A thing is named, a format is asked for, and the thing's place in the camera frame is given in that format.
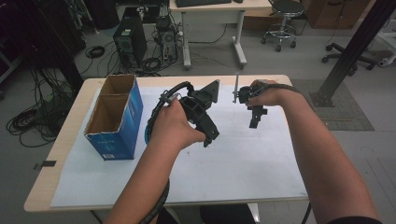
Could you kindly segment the open computer case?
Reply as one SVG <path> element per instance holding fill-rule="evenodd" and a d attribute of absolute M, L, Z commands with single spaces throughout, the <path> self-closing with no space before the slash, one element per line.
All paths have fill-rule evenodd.
<path fill-rule="evenodd" d="M 157 40 L 161 46 L 163 60 L 172 62 L 177 58 L 176 30 L 169 16 L 156 19 Z"/>

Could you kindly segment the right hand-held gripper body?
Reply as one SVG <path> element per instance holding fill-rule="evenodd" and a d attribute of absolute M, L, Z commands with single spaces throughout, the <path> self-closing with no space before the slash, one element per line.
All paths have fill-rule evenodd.
<path fill-rule="evenodd" d="M 235 84 L 233 91 L 233 102 L 239 102 L 245 104 L 250 98 L 260 95 L 264 90 L 268 88 L 268 84 L 263 80 L 256 80 L 249 86 L 238 87 L 239 74 L 235 75 Z"/>

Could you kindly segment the person's left hand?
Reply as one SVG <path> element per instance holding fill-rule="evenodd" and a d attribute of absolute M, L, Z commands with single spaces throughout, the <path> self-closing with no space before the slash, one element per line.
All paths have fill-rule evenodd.
<path fill-rule="evenodd" d="M 179 100 L 175 99 L 160 110 L 154 122 L 149 144 L 180 151 L 204 140 L 205 136 L 190 126 L 184 109 Z"/>

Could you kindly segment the black keyboard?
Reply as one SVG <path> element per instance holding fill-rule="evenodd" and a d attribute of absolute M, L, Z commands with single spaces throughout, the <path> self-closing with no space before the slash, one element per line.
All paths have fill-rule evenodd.
<path fill-rule="evenodd" d="M 175 0 L 177 7 L 199 7 L 219 4 L 229 4 L 232 0 Z"/>

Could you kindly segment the black computer tower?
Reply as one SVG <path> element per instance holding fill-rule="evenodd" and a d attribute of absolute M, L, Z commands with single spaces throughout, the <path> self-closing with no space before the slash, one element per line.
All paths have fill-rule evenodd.
<path fill-rule="evenodd" d="M 140 67 L 148 49 L 141 19 L 131 17 L 121 20 L 113 39 L 123 66 Z"/>

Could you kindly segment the person's dark trousers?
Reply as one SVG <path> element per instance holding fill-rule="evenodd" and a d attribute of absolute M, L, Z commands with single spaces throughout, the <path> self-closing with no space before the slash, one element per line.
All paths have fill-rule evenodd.
<path fill-rule="evenodd" d="M 219 204 L 170 211 L 163 209 L 154 224 L 256 224 L 248 205 Z"/>

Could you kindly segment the person's right hand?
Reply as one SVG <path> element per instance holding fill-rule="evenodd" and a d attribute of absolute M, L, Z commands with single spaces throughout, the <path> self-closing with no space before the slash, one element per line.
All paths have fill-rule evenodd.
<path fill-rule="evenodd" d="M 258 96 L 250 98 L 246 106 L 254 105 L 283 105 L 289 97 L 297 95 L 296 91 L 282 88 L 269 88 L 262 91 Z"/>

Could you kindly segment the black metal post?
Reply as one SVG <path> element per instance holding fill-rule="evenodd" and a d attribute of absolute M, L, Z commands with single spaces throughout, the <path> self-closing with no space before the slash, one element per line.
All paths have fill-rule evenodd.
<path fill-rule="evenodd" d="M 310 97 L 317 106 L 330 106 L 332 97 L 338 87 L 352 70 L 369 44 L 375 39 L 381 27 L 396 9 L 396 0 L 376 0 L 367 13 L 356 33 L 352 36 L 345 50 L 341 53 L 330 74 L 326 77 L 318 91 Z"/>

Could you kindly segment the black curtain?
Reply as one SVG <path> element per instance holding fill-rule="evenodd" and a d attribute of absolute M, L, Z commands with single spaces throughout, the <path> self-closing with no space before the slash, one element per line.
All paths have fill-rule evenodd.
<path fill-rule="evenodd" d="M 0 27 L 35 72 L 50 82 L 45 70 L 58 69 L 71 92 L 78 94 L 84 80 L 74 57 L 86 45 L 71 22 L 64 0 L 0 0 Z"/>

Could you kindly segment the grey floor mat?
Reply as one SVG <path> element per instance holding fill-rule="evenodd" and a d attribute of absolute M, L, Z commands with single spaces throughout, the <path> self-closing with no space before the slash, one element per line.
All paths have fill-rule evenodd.
<path fill-rule="evenodd" d="M 332 97 L 330 106 L 317 106 L 310 97 L 318 91 L 323 80 L 293 79 L 292 85 L 299 90 L 313 107 L 318 117 L 330 131 L 373 131 L 374 127 L 366 118 L 347 86 L 342 83 Z"/>

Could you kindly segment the white paper sheet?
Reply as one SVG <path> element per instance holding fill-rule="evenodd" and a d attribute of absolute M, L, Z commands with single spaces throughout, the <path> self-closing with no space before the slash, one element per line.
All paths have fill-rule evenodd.
<path fill-rule="evenodd" d="M 193 144 L 177 157 L 167 203 L 304 200 L 307 193 L 294 159 L 283 110 L 271 106 L 257 128 L 251 113 L 233 102 L 233 86 L 223 84 L 208 114 L 219 136 L 208 146 Z M 105 161 L 79 134 L 65 161 L 53 208 L 108 207 L 120 195 L 136 159 Z"/>

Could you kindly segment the wooden cabinet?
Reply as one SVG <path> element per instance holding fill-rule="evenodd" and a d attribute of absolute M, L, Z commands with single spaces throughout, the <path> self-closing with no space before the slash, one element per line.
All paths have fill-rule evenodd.
<path fill-rule="evenodd" d="M 305 10 L 314 29 L 352 29 L 371 0 L 309 0 Z"/>

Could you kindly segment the blue cardboard box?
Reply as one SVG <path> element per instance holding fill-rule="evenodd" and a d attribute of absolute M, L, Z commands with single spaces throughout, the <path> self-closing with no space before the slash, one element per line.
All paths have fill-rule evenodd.
<path fill-rule="evenodd" d="M 142 112 L 135 75 L 110 75 L 96 98 L 84 136 L 105 161 L 132 160 Z"/>

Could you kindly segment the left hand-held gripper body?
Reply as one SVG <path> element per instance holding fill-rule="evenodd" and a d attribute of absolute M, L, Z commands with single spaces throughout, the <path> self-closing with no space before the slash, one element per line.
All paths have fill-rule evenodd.
<path fill-rule="evenodd" d="M 188 92 L 186 96 L 179 99 L 179 102 L 186 113 L 188 121 L 198 125 L 207 115 L 206 110 L 218 101 L 219 80 L 212 81 L 200 90 L 196 90 L 189 81 L 181 82 L 171 90 L 164 91 L 162 93 L 162 101 L 170 104 L 174 99 L 174 95 L 183 88 L 186 88 Z"/>

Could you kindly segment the black round stool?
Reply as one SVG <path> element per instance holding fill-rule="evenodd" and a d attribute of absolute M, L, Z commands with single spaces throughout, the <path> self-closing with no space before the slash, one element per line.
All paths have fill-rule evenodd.
<path fill-rule="evenodd" d="M 304 13 L 304 6 L 301 2 L 295 0 L 268 0 L 272 6 L 272 13 L 281 17 L 281 22 L 271 24 L 264 33 L 261 43 L 265 44 L 268 37 L 273 37 L 278 40 L 276 45 L 276 52 L 282 50 L 282 42 L 284 39 L 290 39 L 290 47 L 296 47 L 296 30 L 289 25 L 292 18 L 302 16 Z"/>

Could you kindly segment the black tape strip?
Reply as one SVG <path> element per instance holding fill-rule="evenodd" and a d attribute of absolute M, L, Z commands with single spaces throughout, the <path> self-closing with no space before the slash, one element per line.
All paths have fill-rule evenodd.
<path fill-rule="evenodd" d="M 34 170 L 41 171 L 43 167 L 54 167 L 57 161 L 42 161 L 34 166 Z"/>

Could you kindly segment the white desk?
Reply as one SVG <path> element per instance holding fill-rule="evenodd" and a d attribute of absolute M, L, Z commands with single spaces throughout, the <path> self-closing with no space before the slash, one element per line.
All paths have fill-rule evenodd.
<path fill-rule="evenodd" d="M 236 23 L 236 32 L 235 36 L 232 37 L 232 42 L 239 66 L 243 68 L 248 63 L 240 43 L 245 13 L 247 10 L 270 8 L 271 4 L 268 0 L 243 0 L 242 3 L 236 3 L 234 0 L 231 0 L 227 4 L 178 7 L 177 0 L 170 0 L 169 7 L 171 12 L 179 12 L 181 14 L 183 65 L 185 69 L 190 70 L 191 54 L 188 29 L 193 24 Z"/>

